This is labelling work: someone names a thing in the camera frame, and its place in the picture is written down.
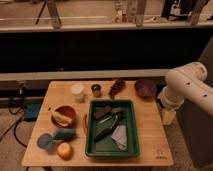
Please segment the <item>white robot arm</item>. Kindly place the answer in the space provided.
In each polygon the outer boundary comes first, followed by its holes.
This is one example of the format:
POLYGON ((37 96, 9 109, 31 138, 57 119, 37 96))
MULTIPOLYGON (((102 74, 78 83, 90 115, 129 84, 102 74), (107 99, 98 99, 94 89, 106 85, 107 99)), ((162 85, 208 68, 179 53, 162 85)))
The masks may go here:
POLYGON ((213 116, 213 87, 204 83, 207 75, 207 69, 201 62, 176 67, 166 73, 166 86, 158 95, 164 125, 172 123, 185 99, 213 116))

